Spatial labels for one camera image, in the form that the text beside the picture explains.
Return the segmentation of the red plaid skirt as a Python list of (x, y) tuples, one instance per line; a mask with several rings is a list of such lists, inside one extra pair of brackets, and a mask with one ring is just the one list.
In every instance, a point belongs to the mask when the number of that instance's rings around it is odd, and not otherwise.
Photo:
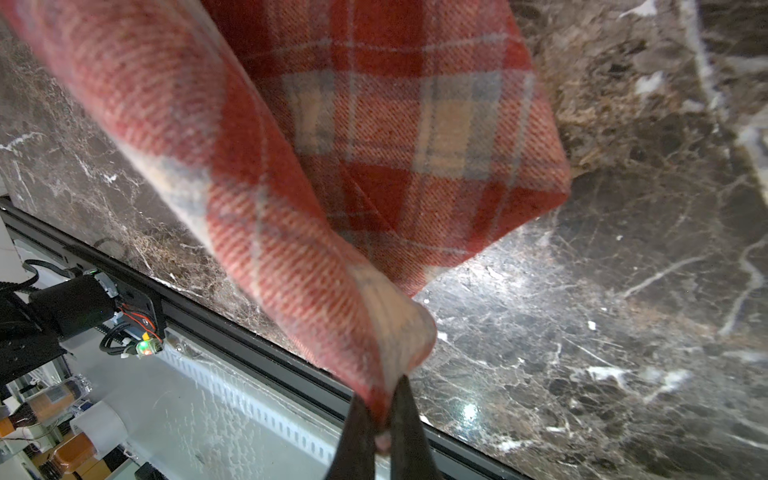
[(385, 422), (442, 271), (561, 205), (505, 1), (5, 1), (238, 286)]

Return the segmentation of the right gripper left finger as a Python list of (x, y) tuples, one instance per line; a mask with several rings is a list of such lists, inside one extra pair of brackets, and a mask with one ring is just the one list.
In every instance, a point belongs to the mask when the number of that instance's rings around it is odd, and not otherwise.
[(377, 424), (364, 401), (355, 395), (325, 480), (373, 480)]

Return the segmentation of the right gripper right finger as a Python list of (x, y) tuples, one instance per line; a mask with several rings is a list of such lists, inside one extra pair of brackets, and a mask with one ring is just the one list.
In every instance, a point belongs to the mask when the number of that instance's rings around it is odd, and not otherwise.
[(410, 382), (403, 376), (395, 389), (390, 410), (391, 479), (441, 480), (432, 456)]

